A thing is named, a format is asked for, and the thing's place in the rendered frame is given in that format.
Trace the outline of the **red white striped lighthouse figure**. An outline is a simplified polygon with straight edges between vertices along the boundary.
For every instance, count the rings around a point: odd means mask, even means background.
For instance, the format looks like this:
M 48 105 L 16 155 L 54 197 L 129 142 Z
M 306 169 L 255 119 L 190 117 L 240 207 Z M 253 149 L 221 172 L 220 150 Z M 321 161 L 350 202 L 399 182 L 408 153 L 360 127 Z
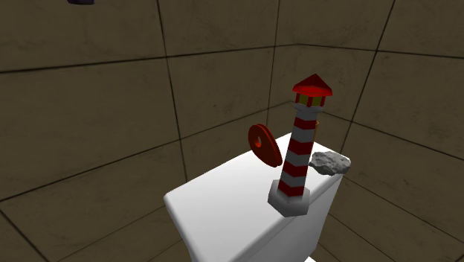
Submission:
M 268 203 L 283 217 L 307 214 L 310 190 L 305 187 L 309 159 L 315 143 L 318 114 L 323 111 L 325 100 L 332 95 L 331 88 L 313 74 L 295 84 L 294 119 L 286 157 L 280 178 L 271 184 Z

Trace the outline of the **grey rock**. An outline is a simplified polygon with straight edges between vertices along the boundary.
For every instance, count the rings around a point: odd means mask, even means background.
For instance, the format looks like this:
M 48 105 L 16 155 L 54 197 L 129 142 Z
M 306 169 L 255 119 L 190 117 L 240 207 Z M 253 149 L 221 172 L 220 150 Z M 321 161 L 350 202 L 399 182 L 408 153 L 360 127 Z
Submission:
M 351 167 L 351 161 L 336 152 L 315 152 L 309 166 L 313 167 L 321 175 L 334 176 L 336 174 L 345 174 Z

